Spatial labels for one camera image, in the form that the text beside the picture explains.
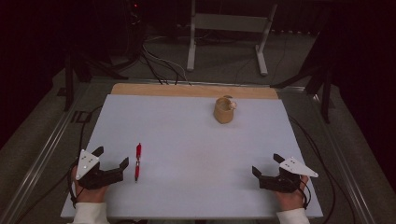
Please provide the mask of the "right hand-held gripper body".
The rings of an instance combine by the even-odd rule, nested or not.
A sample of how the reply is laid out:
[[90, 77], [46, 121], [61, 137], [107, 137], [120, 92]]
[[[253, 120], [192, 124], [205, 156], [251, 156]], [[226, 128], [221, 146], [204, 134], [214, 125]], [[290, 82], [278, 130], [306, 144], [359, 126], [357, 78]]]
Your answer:
[[318, 177], [318, 173], [307, 167], [304, 163], [290, 157], [279, 164], [277, 176], [263, 175], [259, 179], [261, 189], [292, 193], [300, 187], [302, 175]]

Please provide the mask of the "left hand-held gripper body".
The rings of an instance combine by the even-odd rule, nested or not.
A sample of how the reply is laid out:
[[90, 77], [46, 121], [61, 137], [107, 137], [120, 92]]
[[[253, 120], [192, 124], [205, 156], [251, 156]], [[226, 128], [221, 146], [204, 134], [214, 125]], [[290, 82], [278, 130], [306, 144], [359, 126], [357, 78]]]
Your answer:
[[85, 149], [80, 151], [76, 180], [84, 189], [100, 189], [101, 187], [121, 182], [123, 171], [119, 167], [103, 171], [100, 169], [100, 157]]

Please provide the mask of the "red pen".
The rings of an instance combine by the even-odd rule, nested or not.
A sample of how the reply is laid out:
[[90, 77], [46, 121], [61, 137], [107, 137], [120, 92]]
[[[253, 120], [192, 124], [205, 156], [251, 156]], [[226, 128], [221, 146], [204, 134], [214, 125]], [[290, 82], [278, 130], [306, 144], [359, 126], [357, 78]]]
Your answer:
[[142, 152], [142, 146], [141, 143], [139, 143], [136, 146], [135, 149], [135, 158], [136, 158], [136, 162], [135, 162], [135, 170], [134, 170], [134, 181], [137, 183], [138, 178], [139, 178], [139, 174], [140, 174], [140, 159], [141, 159], [141, 152]]

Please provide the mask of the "tan ceramic pen holder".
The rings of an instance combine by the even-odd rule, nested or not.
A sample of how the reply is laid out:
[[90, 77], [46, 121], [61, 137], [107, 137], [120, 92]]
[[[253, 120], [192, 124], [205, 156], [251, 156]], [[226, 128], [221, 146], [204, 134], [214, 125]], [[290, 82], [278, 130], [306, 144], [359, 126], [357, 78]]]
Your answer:
[[228, 97], [220, 97], [215, 103], [213, 115], [220, 124], [229, 123], [233, 120], [233, 112], [236, 108], [236, 102]]

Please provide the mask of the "person's right hand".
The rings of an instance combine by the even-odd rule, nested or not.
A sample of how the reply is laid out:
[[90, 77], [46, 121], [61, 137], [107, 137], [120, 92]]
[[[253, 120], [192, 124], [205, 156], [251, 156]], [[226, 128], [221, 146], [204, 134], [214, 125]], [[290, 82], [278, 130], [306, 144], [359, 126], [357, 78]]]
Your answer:
[[304, 189], [308, 180], [309, 178], [306, 175], [302, 175], [300, 187], [292, 193], [274, 192], [281, 211], [290, 211], [304, 207]]

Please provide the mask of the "person's left hand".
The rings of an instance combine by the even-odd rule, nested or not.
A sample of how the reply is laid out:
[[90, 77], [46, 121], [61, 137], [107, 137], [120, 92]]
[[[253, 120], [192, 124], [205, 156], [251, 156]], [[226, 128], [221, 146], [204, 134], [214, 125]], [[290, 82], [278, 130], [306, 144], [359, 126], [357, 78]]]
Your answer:
[[103, 203], [105, 201], [108, 186], [101, 187], [100, 189], [84, 189], [76, 180], [77, 167], [72, 168], [71, 177], [74, 182], [76, 201], [78, 203]]

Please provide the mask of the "black metal stand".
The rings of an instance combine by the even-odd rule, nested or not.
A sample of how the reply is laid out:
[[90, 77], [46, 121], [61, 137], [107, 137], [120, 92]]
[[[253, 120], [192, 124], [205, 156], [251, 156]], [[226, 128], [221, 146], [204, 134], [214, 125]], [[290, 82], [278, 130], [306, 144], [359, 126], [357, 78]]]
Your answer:
[[309, 78], [304, 87], [307, 94], [315, 95], [321, 90], [320, 98], [320, 115], [325, 122], [329, 123], [329, 106], [330, 93], [332, 85], [332, 66], [334, 64], [334, 42], [329, 40], [331, 33], [332, 17], [334, 14], [333, 7], [330, 7], [326, 12], [326, 18], [323, 27], [319, 30], [318, 36], [307, 54], [303, 65], [299, 72], [284, 81], [276, 84], [271, 84], [272, 88], [284, 89], [291, 84]]
[[78, 80], [82, 82], [89, 82], [91, 80], [92, 75], [89, 74], [89, 65], [114, 79], [127, 79], [127, 77], [123, 77], [114, 70], [99, 63], [83, 50], [74, 46], [70, 47], [65, 51], [64, 56], [65, 87], [62, 90], [62, 94], [65, 96], [64, 111], [68, 111], [74, 103], [74, 75], [77, 75]]

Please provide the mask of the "white metal stand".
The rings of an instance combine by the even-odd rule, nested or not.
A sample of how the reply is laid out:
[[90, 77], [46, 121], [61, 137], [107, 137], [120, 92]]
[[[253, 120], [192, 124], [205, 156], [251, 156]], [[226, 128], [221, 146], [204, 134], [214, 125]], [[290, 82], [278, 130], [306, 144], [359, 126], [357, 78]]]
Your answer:
[[256, 58], [262, 76], [268, 75], [266, 61], [264, 59], [264, 47], [270, 34], [274, 16], [276, 14], [278, 3], [272, 3], [269, 13], [266, 17], [251, 17], [240, 15], [223, 15], [207, 14], [196, 11], [196, 0], [191, 0], [191, 28], [190, 28], [190, 46], [187, 59], [187, 70], [193, 71], [195, 65], [195, 31], [234, 31], [260, 33], [262, 35], [260, 42], [255, 46]]

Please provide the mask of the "metal floor rail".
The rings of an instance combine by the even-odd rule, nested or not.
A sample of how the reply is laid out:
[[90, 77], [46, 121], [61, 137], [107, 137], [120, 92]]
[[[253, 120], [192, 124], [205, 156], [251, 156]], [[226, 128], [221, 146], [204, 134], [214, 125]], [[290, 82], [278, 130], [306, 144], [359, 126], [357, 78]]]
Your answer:
[[361, 224], [376, 224], [373, 214], [363, 197], [357, 179], [352, 173], [351, 164], [347, 161], [344, 150], [341, 148], [341, 142], [336, 139], [334, 128], [332, 128], [331, 124], [327, 123], [321, 115], [320, 108], [323, 101], [316, 94], [308, 94], [307, 97], [314, 108], [318, 122], [325, 132], [325, 136], [330, 141], [330, 150], [332, 152], [333, 160], [336, 163], [338, 172], [345, 183], [345, 194], [349, 202], [352, 204], [352, 208], [356, 210], [355, 215], [359, 218]]
[[0, 150], [0, 224], [20, 215], [72, 115], [52, 91]]

